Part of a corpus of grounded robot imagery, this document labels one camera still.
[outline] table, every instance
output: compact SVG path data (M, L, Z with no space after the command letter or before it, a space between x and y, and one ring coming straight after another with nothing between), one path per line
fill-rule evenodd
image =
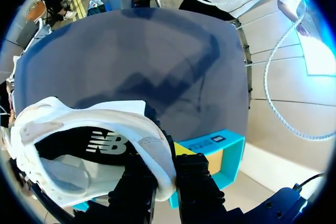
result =
M72 108L145 100L176 141L245 135L247 77L235 28L177 9L115 10L71 23L21 57L15 107L56 96Z

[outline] blue container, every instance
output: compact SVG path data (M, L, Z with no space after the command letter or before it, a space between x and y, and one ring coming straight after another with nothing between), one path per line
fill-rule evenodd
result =
M179 142L180 145L195 153L203 153L205 156L223 150L222 165L220 171L212 175L219 189L231 185L238 174L240 161L243 155L245 138L228 130L200 136L187 141ZM169 199L172 208L177 208L179 199L177 192Z

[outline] yellow tape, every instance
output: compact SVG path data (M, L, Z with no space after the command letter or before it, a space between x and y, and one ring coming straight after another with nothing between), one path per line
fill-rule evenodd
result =
M186 147L183 147L181 144L178 144L178 143L174 142L174 146L175 146L176 155L182 155L182 154L193 155L193 154L196 154L196 153L190 151L189 149L187 149Z
M83 3L81 0L77 0L78 3L78 7L79 7L79 12L81 13L81 15L78 15L80 18L85 18L86 17L86 13L85 13L85 9L83 6Z

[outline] black cable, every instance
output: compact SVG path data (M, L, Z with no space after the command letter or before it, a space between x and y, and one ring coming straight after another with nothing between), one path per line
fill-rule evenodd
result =
M305 184L311 182L313 179L323 177L323 176L324 176L324 173L320 173L320 174L317 174L315 176L312 176L311 178L308 178L305 182L303 182L301 185L295 186L293 189L295 191L299 191Z

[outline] white sneaker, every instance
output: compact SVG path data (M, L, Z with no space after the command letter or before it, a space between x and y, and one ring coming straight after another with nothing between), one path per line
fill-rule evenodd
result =
M33 183L68 207L114 190L125 155L135 149L157 179L156 200L165 201L175 191L176 171L167 139L144 110L144 101L75 110L57 98L43 99L18 115L12 155Z
M67 11L64 15L64 19L73 19L77 15L77 12Z

